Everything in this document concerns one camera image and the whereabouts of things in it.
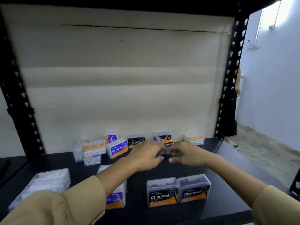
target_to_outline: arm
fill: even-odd
[[[239,97],[240,93],[241,93],[240,80],[241,80],[241,66],[238,67],[238,75],[236,76],[236,81],[235,81],[235,91],[236,91],[237,97]]]
[[[300,202],[273,186],[254,178],[226,161],[222,156],[208,152],[189,142],[177,142],[168,149],[171,163],[189,166],[208,166],[252,208],[252,214],[262,225],[299,224]]]
[[[107,196],[135,172],[156,167],[163,148],[157,142],[137,144],[128,156],[62,193],[33,193],[0,224],[93,224],[104,215]]]

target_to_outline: beige shirt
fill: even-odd
[[[40,191],[30,195],[0,225],[94,224],[105,214],[105,206],[103,186],[92,176],[60,194]],[[300,224],[300,203],[267,186],[255,200],[252,214],[262,225]]]

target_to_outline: hand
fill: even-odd
[[[160,150],[166,150],[163,144],[159,144],[157,141],[138,143],[136,144],[126,158],[134,164],[136,171],[151,170],[156,167],[161,161],[163,156],[156,154]]]
[[[236,86],[236,87],[235,87],[235,92],[236,92],[236,97],[239,97],[240,94],[241,94],[241,90],[240,90],[240,87],[239,87],[239,86]]]
[[[168,153],[180,157],[172,157],[169,159],[171,163],[182,163],[189,166],[208,166],[216,154],[204,150],[190,142],[178,141],[167,149]]]

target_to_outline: floor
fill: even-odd
[[[236,150],[290,187],[300,167],[300,151],[238,123],[238,135],[229,138]]]

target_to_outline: sleeve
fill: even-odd
[[[1,225],[94,224],[105,213],[104,188],[92,176],[62,192],[39,191],[20,202]]]
[[[254,201],[252,215],[261,225],[300,224],[300,202],[268,185]]]

